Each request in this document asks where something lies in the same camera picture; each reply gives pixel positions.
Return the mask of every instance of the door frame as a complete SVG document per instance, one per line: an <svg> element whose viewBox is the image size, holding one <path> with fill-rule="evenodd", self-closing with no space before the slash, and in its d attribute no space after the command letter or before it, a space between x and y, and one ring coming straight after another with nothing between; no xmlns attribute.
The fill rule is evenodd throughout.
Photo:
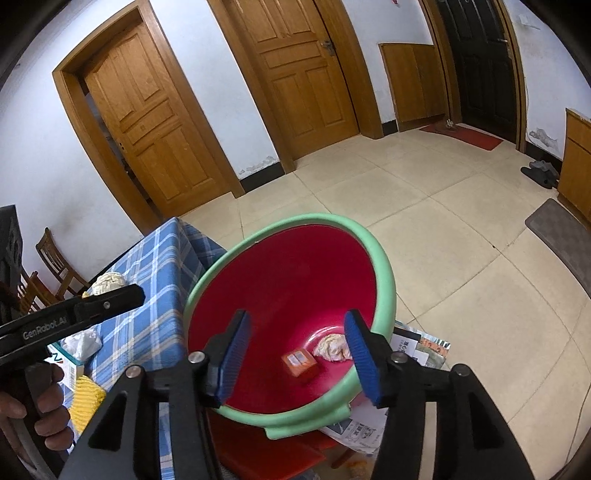
<svg viewBox="0 0 591 480"><path fill-rule="evenodd" d="M156 49L178 90L179 97L203 137L230 191L235 197L244 195L245 191L201 110L189 81L152 10L150 0L135 0L95 28L60 62L52 75L66 114L90 161L131 221L143 235L148 235L160 226L161 220L115 157L100 130L99 123L86 103L78 77L80 69L88 60L107 45L115 35L135 22L143 22L154 40Z"/></svg>
<svg viewBox="0 0 591 480"><path fill-rule="evenodd" d="M439 54L441 68L446 85L447 94L447 114L455 123L462 121L462 104L460 101L460 90L457 84L456 65L453 60L452 47L447 36L447 30L443 23L443 17L439 12L436 0L418 0L423 10L433 45ZM515 82L515 102L516 109L516 132L515 149L525 153L525 130L527 127L527 98L525 96L525 77L523 73L523 64L521 63L521 53L517 36L511 22L509 11L503 0L491 0L501 19L505 39L508 43L508 53L513 65L513 78Z"/></svg>
<svg viewBox="0 0 591 480"><path fill-rule="evenodd" d="M261 114L263 123L275 145L283 169L286 173L294 171L296 165L293 156L287 147L287 140L281 132L275 114L271 109L269 103L270 92L266 82L263 81L255 68L256 59L251 58L251 54L243 45L224 0L207 1L222 29L223 35L226 37L234 58L236 58L238 67ZM347 84L360 133L373 139L382 138L384 131L379 117L378 103L359 40L345 6L341 0L313 1L335 45L337 58Z"/></svg>

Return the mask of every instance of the tiled floor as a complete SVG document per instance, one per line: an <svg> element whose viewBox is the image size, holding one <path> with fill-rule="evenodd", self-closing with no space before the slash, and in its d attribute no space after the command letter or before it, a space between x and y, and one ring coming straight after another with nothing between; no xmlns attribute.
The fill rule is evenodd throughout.
<svg viewBox="0 0 591 480"><path fill-rule="evenodd" d="M520 173L529 160L508 142L488 152L418 130L354 137L184 219L225 248L300 213L366 226L392 263L397 317L452 343L449 364L475 370L546 480L591 426L591 301L525 228L556 196Z"/></svg>

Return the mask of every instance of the table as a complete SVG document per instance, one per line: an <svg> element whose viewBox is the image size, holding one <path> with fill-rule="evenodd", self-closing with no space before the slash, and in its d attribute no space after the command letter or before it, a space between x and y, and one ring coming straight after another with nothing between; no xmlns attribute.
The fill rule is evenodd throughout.
<svg viewBox="0 0 591 480"><path fill-rule="evenodd" d="M145 303L97 326L103 348L86 365L85 374L109 391L130 365L141 365L148 371L175 365L187 354L183 327L187 296L225 252L178 218L132 247L110 271L121 273L128 284L142 287ZM69 407L72 394L66 391ZM160 454L163 480L173 480L168 405L160 408Z"/></svg>

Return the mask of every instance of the yellow towel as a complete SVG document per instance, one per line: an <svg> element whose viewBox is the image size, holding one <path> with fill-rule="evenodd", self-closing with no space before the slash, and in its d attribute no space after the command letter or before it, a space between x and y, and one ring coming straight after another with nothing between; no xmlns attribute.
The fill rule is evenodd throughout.
<svg viewBox="0 0 591 480"><path fill-rule="evenodd" d="M79 434L82 434L106 396L105 390L100 388L87 376L82 375L76 380L74 400L70 407L70 416Z"/></svg>

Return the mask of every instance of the mat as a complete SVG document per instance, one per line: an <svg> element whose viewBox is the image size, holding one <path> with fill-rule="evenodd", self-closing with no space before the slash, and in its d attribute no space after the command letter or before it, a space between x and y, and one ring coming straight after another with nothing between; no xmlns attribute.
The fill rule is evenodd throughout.
<svg viewBox="0 0 591 480"><path fill-rule="evenodd" d="M546 200L525 221L591 297L591 233L556 200Z"/></svg>
<svg viewBox="0 0 591 480"><path fill-rule="evenodd" d="M439 130L436 128L435 124L432 124L423 127L421 131L457 138L458 140L462 140L465 143L469 143L470 145L474 145L475 147L479 147L488 151L493 150L503 142L500 138L484 134L478 130L460 127L459 125L456 125L456 128L457 130Z"/></svg>

